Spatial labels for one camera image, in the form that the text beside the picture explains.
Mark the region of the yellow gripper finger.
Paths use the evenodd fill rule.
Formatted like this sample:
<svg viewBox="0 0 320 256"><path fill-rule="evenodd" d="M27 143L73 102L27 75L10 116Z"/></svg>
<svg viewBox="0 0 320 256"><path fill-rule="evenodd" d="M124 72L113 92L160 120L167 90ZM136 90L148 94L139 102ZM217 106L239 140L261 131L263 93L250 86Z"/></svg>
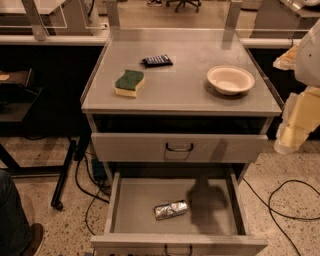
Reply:
<svg viewBox="0 0 320 256"><path fill-rule="evenodd" d="M276 58L276 60L273 62L273 66L280 70L294 70L297 51L298 44L293 45L284 54Z"/></svg>
<svg viewBox="0 0 320 256"><path fill-rule="evenodd" d="M298 151L319 126L320 88L307 87L300 94L291 93L285 102L274 150L283 155Z"/></svg>

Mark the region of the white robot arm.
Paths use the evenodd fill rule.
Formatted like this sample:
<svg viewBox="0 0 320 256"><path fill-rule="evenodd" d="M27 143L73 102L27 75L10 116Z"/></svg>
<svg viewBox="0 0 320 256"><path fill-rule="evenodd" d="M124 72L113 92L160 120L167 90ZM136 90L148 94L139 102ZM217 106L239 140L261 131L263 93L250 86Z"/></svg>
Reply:
<svg viewBox="0 0 320 256"><path fill-rule="evenodd" d="M273 66L293 70L295 79L306 85L299 95L289 95L276 133L274 150L286 155L297 151L320 126L320 21Z"/></svg>

